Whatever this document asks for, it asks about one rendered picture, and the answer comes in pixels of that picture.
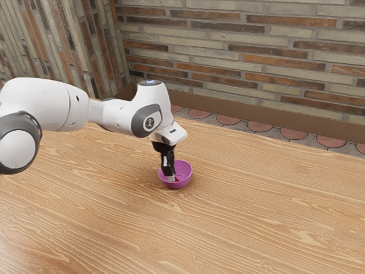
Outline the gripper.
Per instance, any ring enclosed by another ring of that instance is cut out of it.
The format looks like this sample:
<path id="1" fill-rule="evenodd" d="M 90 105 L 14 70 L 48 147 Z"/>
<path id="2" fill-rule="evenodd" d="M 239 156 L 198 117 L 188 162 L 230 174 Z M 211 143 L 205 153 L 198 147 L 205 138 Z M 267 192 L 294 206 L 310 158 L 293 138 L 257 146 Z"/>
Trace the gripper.
<path id="1" fill-rule="evenodd" d="M 152 142 L 153 149 L 161 154 L 161 169 L 164 176 L 169 182 L 175 181 L 175 145 L 169 145 L 162 142 Z"/>

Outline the purple bowl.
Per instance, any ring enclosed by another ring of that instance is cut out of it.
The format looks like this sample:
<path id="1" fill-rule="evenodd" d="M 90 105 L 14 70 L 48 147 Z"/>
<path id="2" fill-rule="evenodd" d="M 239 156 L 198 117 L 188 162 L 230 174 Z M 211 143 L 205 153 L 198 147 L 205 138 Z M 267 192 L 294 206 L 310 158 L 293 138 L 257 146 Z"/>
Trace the purple bowl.
<path id="1" fill-rule="evenodd" d="M 185 187 L 192 176 L 193 168 L 187 161 L 184 160 L 175 160 L 175 171 L 176 171 L 176 177 L 180 179 L 179 182 L 169 182 L 167 180 L 167 177 L 164 176 L 162 169 L 159 168 L 157 174 L 162 181 L 163 185 L 165 185 L 167 188 L 176 190 Z"/>

